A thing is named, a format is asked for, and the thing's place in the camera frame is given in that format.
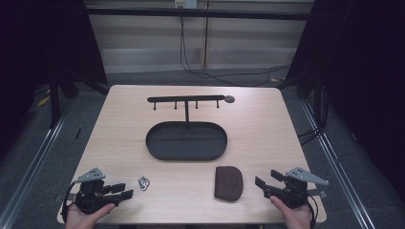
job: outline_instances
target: white wall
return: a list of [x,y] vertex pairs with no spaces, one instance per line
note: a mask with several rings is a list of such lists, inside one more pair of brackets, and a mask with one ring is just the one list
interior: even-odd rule
[[[174,0],[85,2],[87,6],[174,8]],[[199,9],[212,10],[309,12],[311,6],[305,0],[198,1]],[[90,15],[90,18],[107,73],[181,68],[179,17]],[[287,64],[304,27],[303,21],[184,18],[187,60],[193,69]]]

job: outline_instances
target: black cable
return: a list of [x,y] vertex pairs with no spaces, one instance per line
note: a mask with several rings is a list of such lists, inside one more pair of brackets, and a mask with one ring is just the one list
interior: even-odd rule
[[[259,87],[262,86],[264,84],[266,84],[270,78],[270,74],[274,73],[276,71],[279,71],[283,68],[289,68],[290,64],[284,65],[284,66],[274,66],[269,68],[267,71],[265,72],[260,72],[260,73],[227,73],[227,74],[218,74],[218,75],[212,75],[209,73],[196,73],[193,70],[191,70],[190,65],[188,64],[188,59],[187,59],[187,55],[186,55],[186,48],[185,48],[185,39],[184,39],[184,21],[183,18],[181,17],[181,66],[183,69],[185,69],[188,73],[192,73],[193,75],[200,77],[200,78],[205,78],[205,79],[209,79],[209,78],[215,78],[219,81],[222,81],[223,83],[226,84],[230,84],[233,86],[237,86],[237,87]],[[240,85],[240,84],[236,84],[236,83],[232,83],[226,80],[221,79],[221,77],[225,77],[225,76],[233,76],[233,75],[260,75],[260,74],[267,74],[266,80],[264,80],[261,83],[255,84],[255,85]]]
[[329,105],[330,105],[330,98],[328,97],[328,94],[326,94],[325,90],[322,91],[322,103],[321,103],[321,120],[319,123],[319,126],[317,126],[313,130],[306,131],[302,134],[298,135],[298,138],[300,140],[301,146],[307,144],[311,140],[315,139],[319,135],[321,135],[325,127],[327,125],[327,120],[328,120],[328,113],[329,113]]
[[318,204],[316,203],[315,199],[311,195],[308,195],[308,197],[312,198],[316,205],[316,215],[315,215],[312,205],[310,205],[308,199],[306,199],[306,204],[308,205],[309,210],[310,210],[310,228],[313,229],[316,224],[316,219],[318,218]]
[[72,184],[69,186],[68,190],[66,191],[65,197],[63,198],[63,205],[62,205],[62,218],[63,221],[66,222],[67,218],[68,218],[68,211],[69,211],[69,206],[67,204],[68,198],[69,198],[69,194],[72,191],[72,188],[75,186],[75,181],[72,182]]

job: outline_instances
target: gray floor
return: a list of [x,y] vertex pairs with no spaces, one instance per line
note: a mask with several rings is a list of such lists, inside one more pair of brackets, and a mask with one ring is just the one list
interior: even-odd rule
[[[214,74],[222,73],[252,73],[265,70],[215,70]],[[109,74],[111,85],[139,84],[139,85],[202,85],[202,86],[234,86],[224,83],[232,81],[238,86],[252,86],[266,82],[260,87],[272,87],[286,75],[287,69],[274,73],[267,80],[267,75],[233,75],[204,79],[186,71],[155,72],[155,73],[118,73]],[[23,201],[17,217],[13,220],[12,228],[64,228],[56,221],[56,213],[60,203],[54,201],[56,195],[63,194],[72,180],[75,167],[80,160],[97,116],[105,100],[105,95],[92,89],[77,85],[80,92],[77,98],[62,99],[62,107],[71,109],[60,132],[45,158],[38,176]],[[310,129],[310,124],[303,103],[295,94],[294,87],[282,91],[291,120],[297,134]],[[10,149],[8,157],[0,164],[0,207],[3,210],[8,200],[13,197],[19,182],[30,167],[50,124],[50,104],[42,107],[32,105],[27,118],[21,127],[21,135]],[[405,204],[387,179],[375,169],[367,157],[363,147],[352,140],[352,133],[344,120],[330,109],[326,134],[347,172],[354,189],[363,201],[375,228],[404,228]],[[303,151],[310,169],[320,177],[328,179],[331,186],[318,187],[328,193],[323,198],[328,219],[319,223],[316,228],[362,228],[358,218],[353,213],[344,189],[342,189],[330,162],[318,139],[314,139],[305,146]],[[99,228],[117,228],[117,226],[101,225]]]

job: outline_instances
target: finger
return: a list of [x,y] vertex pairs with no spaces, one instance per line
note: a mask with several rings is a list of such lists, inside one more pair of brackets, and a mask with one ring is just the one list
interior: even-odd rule
[[282,213],[285,213],[289,208],[277,197],[270,196],[271,202],[276,206]]
[[100,210],[94,212],[92,214],[92,217],[93,217],[93,219],[98,221],[99,219],[105,217],[107,214],[109,214],[111,211],[113,211],[114,208],[116,208],[115,204],[109,203],[109,204],[105,205],[104,207],[102,207]]

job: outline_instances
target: metal ring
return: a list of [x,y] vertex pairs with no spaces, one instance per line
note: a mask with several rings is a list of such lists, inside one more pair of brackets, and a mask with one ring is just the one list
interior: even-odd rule
[[140,186],[140,190],[142,191],[146,191],[146,189],[149,187],[150,184],[149,179],[144,176],[138,177],[138,183]]

